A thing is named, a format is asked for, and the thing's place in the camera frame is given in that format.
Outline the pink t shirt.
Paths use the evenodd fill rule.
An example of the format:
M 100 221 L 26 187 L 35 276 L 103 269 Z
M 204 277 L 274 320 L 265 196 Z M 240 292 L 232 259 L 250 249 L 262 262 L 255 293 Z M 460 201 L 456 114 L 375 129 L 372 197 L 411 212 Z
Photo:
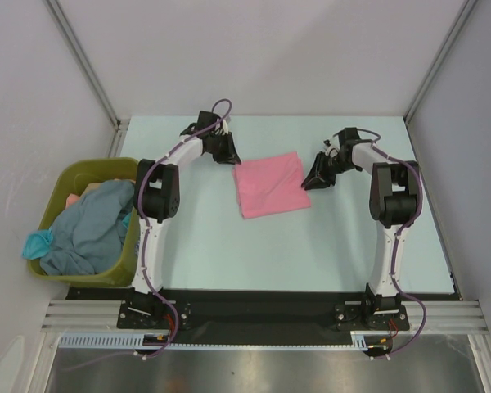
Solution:
M 236 196 L 244 219 L 307 209 L 311 206 L 301 187 L 304 167 L 295 151 L 244 161 L 235 165 L 232 175 Z

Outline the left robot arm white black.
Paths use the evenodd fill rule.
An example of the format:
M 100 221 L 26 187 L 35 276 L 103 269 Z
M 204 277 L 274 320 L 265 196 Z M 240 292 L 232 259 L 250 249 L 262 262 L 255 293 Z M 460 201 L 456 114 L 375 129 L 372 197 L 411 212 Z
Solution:
M 201 111 L 197 121 L 180 133 L 178 142 L 163 157 L 138 162 L 133 201 L 140 237 L 132 282 L 134 294 L 127 306 L 149 328 L 159 325 L 165 314 L 173 312 L 171 304 L 160 294 L 164 244 L 180 207 L 181 171 L 204 154 L 211 155 L 218 164 L 241 163 L 227 116 Z

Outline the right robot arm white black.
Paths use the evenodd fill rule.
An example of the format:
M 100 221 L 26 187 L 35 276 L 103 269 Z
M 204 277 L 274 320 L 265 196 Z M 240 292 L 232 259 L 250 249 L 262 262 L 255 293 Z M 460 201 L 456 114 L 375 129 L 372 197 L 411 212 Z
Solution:
M 376 252 L 371 277 L 358 305 L 337 305 L 340 330 L 408 329 L 400 287 L 403 249 L 410 227 L 421 214 L 423 188 L 416 161 L 404 161 L 383 152 L 380 134 L 344 128 L 325 140 L 324 148 L 301 183 L 306 190 L 332 187 L 336 177 L 350 170 L 371 177 L 369 211 L 376 223 Z

